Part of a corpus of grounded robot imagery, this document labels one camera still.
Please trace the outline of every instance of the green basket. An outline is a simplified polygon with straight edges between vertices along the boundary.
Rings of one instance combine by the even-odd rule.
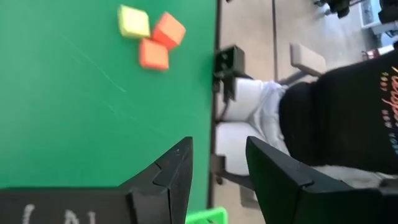
[[[187,215],[185,224],[228,224],[228,214],[225,208],[214,208],[203,212]]]

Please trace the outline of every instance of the chair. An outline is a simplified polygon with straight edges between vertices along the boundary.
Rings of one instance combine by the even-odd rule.
[[[279,81],[282,85],[291,85],[306,75],[319,77],[326,72],[325,59],[300,44],[290,44],[290,62],[299,71]],[[224,113],[226,104],[222,89],[216,97],[216,118],[223,117],[216,126],[216,146],[215,153],[211,155],[211,171],[216,175],[219,184],[222,184],[224,178],[240,185],[241,205],[249,208],[257,208],[258,203],[254,200],[244,148],[248,136],[261,140],[263,138],[246,121],[258,105],[262,84],[260,80],[237,78],[236,100],[229,102]]]

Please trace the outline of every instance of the white pants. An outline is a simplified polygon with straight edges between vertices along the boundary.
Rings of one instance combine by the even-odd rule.
[[[227,166],[230,170],[244,170],[248,173],[244,143],[248,136],[260,135],[265,142],[276,149],[290,155],[279,126],[279,101],[283,97],[287,87],[275,82],[261,82],[259,80],[238,80],[236,102],[231,102],[226,113],[226,124],[221,124],[217,132],[217,153],[226,156]],[[238,123],[244,121],[254,128]],[[231,134],[239,133],[239,138]],[[332,178],[342,180],[356,188],[377,187],[384,178],[393,178],[391,175],[373,173],[359,169],[323,166],[314,169],[329,175]]]

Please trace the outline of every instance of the chair armrest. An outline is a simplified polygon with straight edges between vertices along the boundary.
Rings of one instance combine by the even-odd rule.
[[[313,77],[319,77],[326,72],[325,58],[301,44],[290,44],[290,63]]]

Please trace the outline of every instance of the desk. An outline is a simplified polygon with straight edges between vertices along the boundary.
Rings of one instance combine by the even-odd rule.
[[[379,12],[381,11],[380,0],[363,1],[359,4],[359,16],[362,29],[371,29],[374,35],[396,30],[397,22],[381,24]]]
[[[170,70],[143,70],[120,4],[186,28]],[[216,3],[3,0],[0,187],[116,186],[194,139],[189,210],[206,207]]]

